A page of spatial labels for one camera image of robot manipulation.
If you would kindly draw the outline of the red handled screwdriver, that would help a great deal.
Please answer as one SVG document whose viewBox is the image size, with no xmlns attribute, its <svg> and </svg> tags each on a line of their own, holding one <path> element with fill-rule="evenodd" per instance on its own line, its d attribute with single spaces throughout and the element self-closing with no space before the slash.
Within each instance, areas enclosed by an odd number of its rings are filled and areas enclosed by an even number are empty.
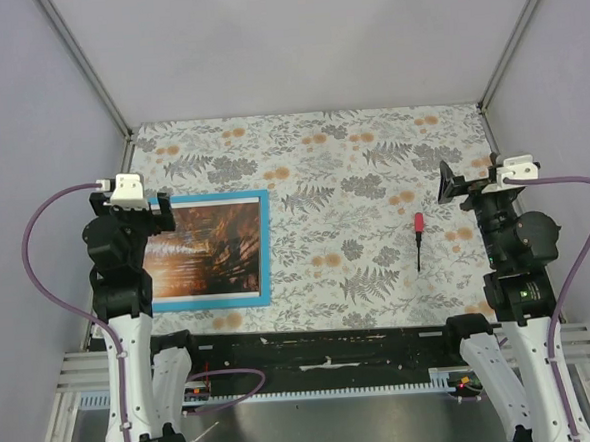
<svg viewBox="0 0 590 442">
<path fill-rule="evenodd" d="M 416 264 L 416 268 L 417 271 L 420 272 L 421 271 L 421 245 L 422 245 L 422 235 L 424 232 L 424 215 L 422 212 L 417 212 L 415 213 L 414 216 L 414 229 L 415 229 L 415 242 L 416 242 L 416 259 L 417 259 L 417 264 Z"/>
</svg>

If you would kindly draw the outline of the blue picture frame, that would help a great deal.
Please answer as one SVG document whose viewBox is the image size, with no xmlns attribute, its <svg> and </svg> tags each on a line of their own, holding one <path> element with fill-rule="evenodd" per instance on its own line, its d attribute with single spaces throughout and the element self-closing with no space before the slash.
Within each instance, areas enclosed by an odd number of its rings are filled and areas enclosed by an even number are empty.
<svg viewBox="0 0 590 442">
<path fill-rule="evenodd" d="M 237 192 L 220 192 L 206 193 L 204 195 L 173 195 L 171 200 L 172 212 L 175 208 L 186 207 L 188 204 L 213 201 L 237 201 L 254 199 L 260 201 L 261 214 L 261 290 L 256 295 L 223 295 L 220 297 L 205 299 L 153 299 L 153 309 L 157 313 L 175 313 L 175 312 L 192 312 L 208 311 L 211 309 L 241 309 L 257 308 L 258 306 L 268 306 L 271 304 L 271 262 L 270 262 L 270 213 L 269 197 L 265 190 L 237 191 Z"/>
</svg>

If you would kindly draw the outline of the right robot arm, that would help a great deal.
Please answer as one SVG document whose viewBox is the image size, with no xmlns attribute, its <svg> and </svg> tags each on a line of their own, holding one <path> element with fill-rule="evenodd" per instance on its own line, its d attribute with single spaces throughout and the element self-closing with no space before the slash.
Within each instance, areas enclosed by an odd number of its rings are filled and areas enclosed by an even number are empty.
<svg viewBox="0 0 590 442">
<path fill-rule="evenodd" d="M 494 404 L 508 442 L 590 442 L 562 351 L 558 309 L 546 267 L 559 256 L 560 227 L 539 211 L 516 213 L 526 183 L 539 177 L 529 155 L 492 156 L 488 176 L 467 180 L 440 164 L 438 201 L 462 196 L 484 243 L 490 272 L 484 293 L 508 340 L 511 368 L 478 315 L 447 319 L 441 353 L 451 364 L 467 363 Z"/>
</svg>

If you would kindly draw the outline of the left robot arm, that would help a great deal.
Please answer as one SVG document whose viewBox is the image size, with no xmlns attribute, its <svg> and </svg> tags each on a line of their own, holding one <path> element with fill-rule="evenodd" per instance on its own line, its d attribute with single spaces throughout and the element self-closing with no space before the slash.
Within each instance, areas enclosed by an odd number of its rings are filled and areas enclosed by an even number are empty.
<svg viewBox="0 0 590 442">
<path fill-rule="evenodd" d="M 151 276 L 143 266 L 150 237 L 173 232 L 170 197 L 136 207 L 93 193 L 95 216 L 82 232 L 93 262 L 95 322 L 104 334 L 109 366 L 105 442 L 186 442 L 179 429 L 186 381 L 203 371 L 203 355 L 186 331 L 152 339 Z"/>
</svg>

